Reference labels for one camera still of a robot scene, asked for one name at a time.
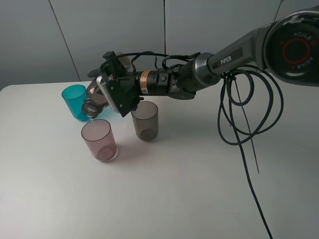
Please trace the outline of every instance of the white table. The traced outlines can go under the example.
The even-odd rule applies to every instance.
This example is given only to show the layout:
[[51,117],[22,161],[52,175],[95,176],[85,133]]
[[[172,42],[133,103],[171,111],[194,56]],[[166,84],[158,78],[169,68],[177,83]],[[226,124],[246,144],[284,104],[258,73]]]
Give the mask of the white table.
[[[315,238],[319,89],[280,84],[282,120],[255,139],[261,174],[250,144],[247,161],[274,238]],[[0,92],[1,239],[268,238],[239,149],[217,133],[220,84],[192,101],[147,98],[159,107],[160,132],[152,143],[136,137],[130,115],[105,110],[101,117],[120,150],[111,163],[94,159],[81,138],[84,123],[61,97],[69,85]],[[247,107],[252,125],[264,114],[257,103],[266,96],[259,92]],[[225,121],[223,128],[231,138]]]

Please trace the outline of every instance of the pink plastic cup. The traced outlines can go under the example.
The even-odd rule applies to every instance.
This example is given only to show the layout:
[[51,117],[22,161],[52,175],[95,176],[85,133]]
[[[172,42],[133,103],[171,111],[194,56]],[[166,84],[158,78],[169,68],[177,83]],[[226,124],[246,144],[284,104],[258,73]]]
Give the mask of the pink plastic cup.
[[111,125],[104,119],[96,119],[83,126],[81,135],[93,157],[108,162],[118,154]]

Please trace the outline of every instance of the gray plastic cup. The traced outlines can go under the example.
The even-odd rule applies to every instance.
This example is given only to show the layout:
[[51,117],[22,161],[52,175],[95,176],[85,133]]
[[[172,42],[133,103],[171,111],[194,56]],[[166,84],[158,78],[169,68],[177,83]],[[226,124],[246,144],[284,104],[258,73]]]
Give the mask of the gray plastic cup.
[[143,141],[152,141],[159,133],[159,109],[150,101],[142,101],[131,111],[136,135]]
[[95,119],[83,126],[81,135],[93,157],[107,162],[118,154],[111,125],[104,119]]

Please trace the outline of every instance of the cup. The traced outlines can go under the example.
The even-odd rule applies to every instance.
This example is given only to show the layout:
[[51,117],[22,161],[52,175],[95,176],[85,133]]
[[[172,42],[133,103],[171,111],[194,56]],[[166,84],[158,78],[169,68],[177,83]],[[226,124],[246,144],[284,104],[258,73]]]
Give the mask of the cup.
[[142,101],[136,111],[131,111],[136,135],[143,141],[152,141],[159,133],[158,107],[153,102]]
[[104,119],[95,119],[83,126],[81,135],[93,157],[108,162],[118,154],[111,125]]
[[68,106],[69,110],[71,111],[73,117],[80,121],[85,121],[89,119],[81,112],[83,102],[86,98],[85,86],[69,86],[63,90],[62,97],[66,102],[66,105]]

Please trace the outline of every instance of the teal plastic cup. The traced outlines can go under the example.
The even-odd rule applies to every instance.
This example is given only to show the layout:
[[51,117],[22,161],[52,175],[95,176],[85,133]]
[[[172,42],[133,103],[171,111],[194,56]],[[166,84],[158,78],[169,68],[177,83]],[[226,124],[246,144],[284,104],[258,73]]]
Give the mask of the teal plastic cup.
[[73,85],[64,89],[62,97],[71,111],[73,117],[80,121],[86,121],[89,118],[81,111],[83,102],[86,98],[86,88],[82,85]]

